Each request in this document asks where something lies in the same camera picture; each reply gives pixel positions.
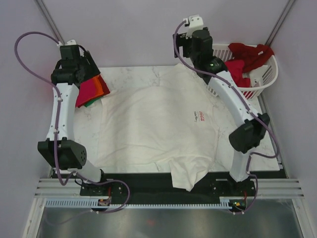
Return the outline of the white t shirt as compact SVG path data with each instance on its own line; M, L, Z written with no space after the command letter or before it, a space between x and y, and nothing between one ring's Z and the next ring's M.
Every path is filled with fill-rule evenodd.
M218 126L204 84L182 64L159 86L115 91L102 99L100 168L170 172L190 191L215 165Z

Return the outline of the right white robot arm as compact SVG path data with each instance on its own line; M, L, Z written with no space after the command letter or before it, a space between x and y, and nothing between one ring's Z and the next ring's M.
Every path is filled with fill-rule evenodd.
M230 133L229 142L234 149L233 162L229 171L233 178L227 182L228 192L238 195L245 189L244 180L249 177L251 155L259 146L268 129L270 118L259 113L247 101L231 77L225 63L213 54L213 39L199 15L189 16L179 24L187 27L185 33L173 34L174 56L197 73L224 102L231 113L236 129Z

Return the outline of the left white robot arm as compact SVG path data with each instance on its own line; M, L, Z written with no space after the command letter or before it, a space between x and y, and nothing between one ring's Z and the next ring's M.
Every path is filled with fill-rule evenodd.
M51 74L53 111L50 128L38 151L55 169L61 185L61 171L91 183L92 190L103 195L109 184L102 179L103 171L87 159L84 145L74 138L75 109L110 93L90 52L78 44L60 46L60 60Z

